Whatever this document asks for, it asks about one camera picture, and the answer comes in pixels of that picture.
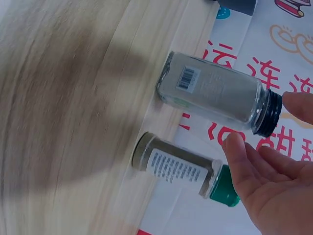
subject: paper sheet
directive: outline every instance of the paper sheet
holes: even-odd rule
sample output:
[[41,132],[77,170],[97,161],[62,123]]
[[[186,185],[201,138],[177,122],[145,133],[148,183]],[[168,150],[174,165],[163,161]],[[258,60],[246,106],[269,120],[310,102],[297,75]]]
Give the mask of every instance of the paper sheet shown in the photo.
[[[218,18],[204,48],[206,60],[254,75],[279,94],[313,93],[313,7],[309,0],[259,1],[252,19],[224,9]],[[184,114],[175,143],[226,163],[221,143],[231,131]],[[312,134],[312,126],[285,109],[270,138],[242,133],[254,147],[268,145],[306,161],[313,160]],[[228,208],[163,181],[157,184],[140,228],[152,235],[260,234],[242,203]]]

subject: finger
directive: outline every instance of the finger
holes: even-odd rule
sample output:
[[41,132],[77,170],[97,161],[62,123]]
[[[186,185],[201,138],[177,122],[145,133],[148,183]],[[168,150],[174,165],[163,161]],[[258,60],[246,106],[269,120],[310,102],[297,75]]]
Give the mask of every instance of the finger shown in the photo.
[[307,164],[305,161],[297,162],[267,146],[262,146],[259,153],[278,173],[286,175],[292,180],[298,178],[300,171]]
[[291,180],[286,175],[278,173],[267,161],[265,161],[260,154],[248,143],[246,145],[246,154],[249,161],[260,175],[269,181],[283,182]]
[[253,165],[246,155],[244,140],[237,133],[230,134],[223,143],[234,188],[243,203],[262,184],[253,173]]
[[283,104],[296,118],[313,124],[313,94],[285,92]]

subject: green flip cap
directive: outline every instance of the green flip cap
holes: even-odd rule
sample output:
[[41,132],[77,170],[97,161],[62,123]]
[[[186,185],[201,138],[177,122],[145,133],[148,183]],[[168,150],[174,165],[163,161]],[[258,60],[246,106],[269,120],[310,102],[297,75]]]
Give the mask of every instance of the green flip cap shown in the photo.
[[234,207],[239,203],[240,198],[234,189],[229,166],[223,165],[210,198],[229,207]]

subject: hand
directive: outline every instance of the hand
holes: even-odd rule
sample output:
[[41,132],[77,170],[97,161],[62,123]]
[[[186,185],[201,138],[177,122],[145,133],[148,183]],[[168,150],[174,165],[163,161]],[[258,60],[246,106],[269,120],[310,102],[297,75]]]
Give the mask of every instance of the hand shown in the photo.
[[[313,94],[285,93],[283,104],[313,124]],[[264,235],[313,234],[313,163],[271,148],[258,151],[231,134],[223,143],[235,190]]]

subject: black lid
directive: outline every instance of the black lid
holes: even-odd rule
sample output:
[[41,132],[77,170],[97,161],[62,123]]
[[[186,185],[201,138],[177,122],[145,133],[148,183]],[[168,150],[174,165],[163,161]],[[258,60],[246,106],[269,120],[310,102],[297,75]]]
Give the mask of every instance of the black lid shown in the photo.
[[256,0],[217,0],[223,7],[252,16]]
[[270,137],[275,130],[283,106],[281,95],[272,92],[271,90],[268,90],[268,92],[269,101],[266,113],[259,129],[254,132],[255,135],[263,136],[265,138]]

